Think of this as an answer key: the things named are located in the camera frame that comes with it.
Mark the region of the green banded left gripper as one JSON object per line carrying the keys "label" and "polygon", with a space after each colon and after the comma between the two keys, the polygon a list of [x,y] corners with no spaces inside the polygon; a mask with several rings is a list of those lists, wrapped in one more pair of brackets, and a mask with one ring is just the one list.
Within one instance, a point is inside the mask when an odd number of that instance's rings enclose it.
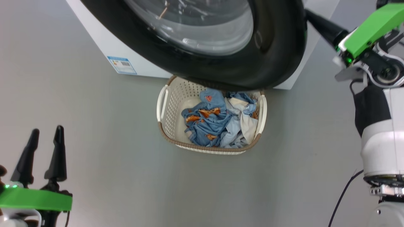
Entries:
{"label": "green banded left gripper", "polygon": [[[44,179],[45,189],[59,189],[58,182],[67,179],[64,127],[58,125],[54,135],[54,150]],[[34,154],[39,145],[39,129],[31,132],[19,161],[11,176],[12,182],[28,186],[34,181],[32,175]],[[4,186],[0,193],[0,227],[56,227],[59,214],[67,213],[66,225],[72,209],[73,197],[67,191],[28,189],[19,186]]]}

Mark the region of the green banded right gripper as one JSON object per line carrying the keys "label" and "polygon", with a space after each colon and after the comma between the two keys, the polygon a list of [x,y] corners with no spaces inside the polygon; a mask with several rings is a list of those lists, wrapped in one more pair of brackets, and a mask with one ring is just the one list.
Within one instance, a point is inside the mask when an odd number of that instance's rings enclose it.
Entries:
{"label": "green banded right gripper", "polygon": [[305,9],[306,20],[338,53],[335,63],[362,69],[372,81],[404,81],[404,59],[388,53],[401,43],[404,3],[378,3],[378,8],[352,32]]}

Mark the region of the black round washing machine door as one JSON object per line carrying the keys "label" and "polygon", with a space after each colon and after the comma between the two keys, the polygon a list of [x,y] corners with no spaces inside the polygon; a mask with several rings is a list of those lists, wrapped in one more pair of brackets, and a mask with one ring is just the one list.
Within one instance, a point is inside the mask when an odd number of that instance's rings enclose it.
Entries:
{"label": "black round washing machine door", "polygon": [[115,37],[159,68],[203,86],[259,90],[299,66],[302,0],[81,0]]}

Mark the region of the cream white garment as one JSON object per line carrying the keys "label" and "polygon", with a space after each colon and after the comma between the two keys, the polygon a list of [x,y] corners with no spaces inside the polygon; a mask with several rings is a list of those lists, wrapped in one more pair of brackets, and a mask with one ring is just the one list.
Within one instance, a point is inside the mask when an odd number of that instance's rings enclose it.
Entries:
{"label": "cream white garment", "polygon": [[253,113],[256,111],[256,102],[247,102],[242,99],[232,97],[228,99],[232,106],[232,112],[236,114],[240,120],[240,127],[243,137],[247,144],[251,144],[254,141],[258,119],[253,117]]}

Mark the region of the white washing machine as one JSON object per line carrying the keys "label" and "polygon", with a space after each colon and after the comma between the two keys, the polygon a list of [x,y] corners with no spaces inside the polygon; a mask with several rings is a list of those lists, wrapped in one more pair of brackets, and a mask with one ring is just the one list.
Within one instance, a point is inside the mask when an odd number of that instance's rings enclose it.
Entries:
{"label": "white washing machine", "polygon": [[[167,79],[172,75],[172,73],[163,70],[155,63],[140,56],[140,54],[136,53],[120,41],[112,32],[108,31],[94,15],[92,15],[81,0],[66,1],[105,57],[112,56],[127,58],[139,76]],[[319,13],[327,19],[332,16],[339,2],[340,0],[303,0],[304,6],[307,6],[310,10]],[[309,27],[307,46],[297,70],[282,83],[279,82],[273,85],[273,88],[290,90],[293,87],[311,57],[319,39],[319,34],[314,31],[313,27]]]}

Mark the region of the cream plastic laundry basket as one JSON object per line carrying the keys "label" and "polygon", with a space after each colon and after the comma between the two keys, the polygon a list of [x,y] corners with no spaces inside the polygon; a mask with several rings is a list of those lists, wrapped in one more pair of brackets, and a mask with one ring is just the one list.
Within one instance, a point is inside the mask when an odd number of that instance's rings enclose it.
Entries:
{"label": "cream plastic laundry basket", "polygon": [[166,141],[190,151],[216,155],[238,155],[253,148],[261,138],[267,119],[267,99],[264,91],[248,91],[250,98],[257,100],[257,128],[254,140],[244,148],[207,148],[193,144],[185,134],[186,125],[181,112],[200,102],[199,93],[206,87],[172,76],[161,89],[156,105],[158,127]]}

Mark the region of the blue energy label sticker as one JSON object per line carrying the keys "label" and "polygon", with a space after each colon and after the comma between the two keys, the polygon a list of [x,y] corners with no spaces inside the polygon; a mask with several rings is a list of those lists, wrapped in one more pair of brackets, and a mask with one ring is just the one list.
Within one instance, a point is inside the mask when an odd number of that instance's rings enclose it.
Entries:
{"label": "blue energy label sticker", "polygon": [[117,73],[126,75],[137,75],[137,72],[127,58],[107,56],[107,59]]}

